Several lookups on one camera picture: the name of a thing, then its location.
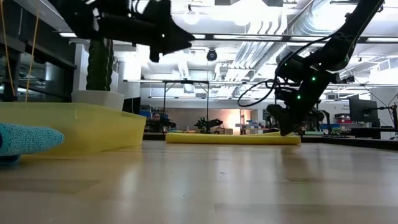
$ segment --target blue microfiber cloth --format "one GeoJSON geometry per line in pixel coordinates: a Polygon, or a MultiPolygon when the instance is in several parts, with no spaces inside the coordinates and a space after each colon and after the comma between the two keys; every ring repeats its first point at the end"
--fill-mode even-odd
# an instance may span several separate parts
{"type": "Polygon", "coordinates": [[[46,151],[63,140],[63,134],[52,128],[0,123],[0,164],[18,162],[22,154],[46,151]]]}

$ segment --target security camera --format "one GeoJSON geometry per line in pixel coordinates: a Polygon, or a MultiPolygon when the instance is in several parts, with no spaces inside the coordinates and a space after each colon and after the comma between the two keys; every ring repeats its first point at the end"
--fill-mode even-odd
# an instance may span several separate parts
{"type": "Polygon", "coordinates": [[[213,62],[217,60],[217,53],[215,49],[210,49],[209,52],[207,53],[207,61],[213,62]]]}

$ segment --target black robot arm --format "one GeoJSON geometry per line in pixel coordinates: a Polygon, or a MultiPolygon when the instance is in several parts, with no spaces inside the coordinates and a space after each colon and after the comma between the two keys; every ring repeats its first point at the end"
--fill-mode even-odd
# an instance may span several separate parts
{"type": "Polygon", "coordinates": [[[150,59],[191,47],[194,36],[177,26],[170,0],[149,0],[144,12],[132,0],[49,0],[77,37],[113,39],[150,46],[150,59]]]}
{"type": "Polygon", "coordinates": [[[360,0],[355,10],[346,15],[346,22],[329,37],[329,41],[320,50],[301,57],[298,52],[289,54],[278,64],[275,76],[283,80],[292,80],[299,89],[278,87],[274,82],[275,97],[284,100],[286,108],[279,105],[267,107],[280,123],[281,135],[285,136],[300,126],[306,115],[314,107],[329,83],[338,83],[337,71],[344,69],[355,49],[359,36],[363,33],[384,0],[360,0]]]}

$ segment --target yellow bin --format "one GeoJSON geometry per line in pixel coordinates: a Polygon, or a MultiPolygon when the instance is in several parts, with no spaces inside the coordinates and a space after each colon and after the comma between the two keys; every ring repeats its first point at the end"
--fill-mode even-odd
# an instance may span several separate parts
{"type": "Polygon", "coordinates": [[[56,129],[65,142],[46,154],[80,155],[140,146],[146,118],[83,103],[0,103],[0,122],[56,129]]]}

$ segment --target potted cactus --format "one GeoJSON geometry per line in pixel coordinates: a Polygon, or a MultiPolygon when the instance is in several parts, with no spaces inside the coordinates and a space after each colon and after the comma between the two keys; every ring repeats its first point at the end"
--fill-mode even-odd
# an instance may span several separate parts
{"type": "Polygon", "coordinates": [[[101,105],[122,110],[124,95],[111,91],[113,57],[112,40],[91,40],[88,49],[86,90],[72,93],[72,102],[101,105]]]}

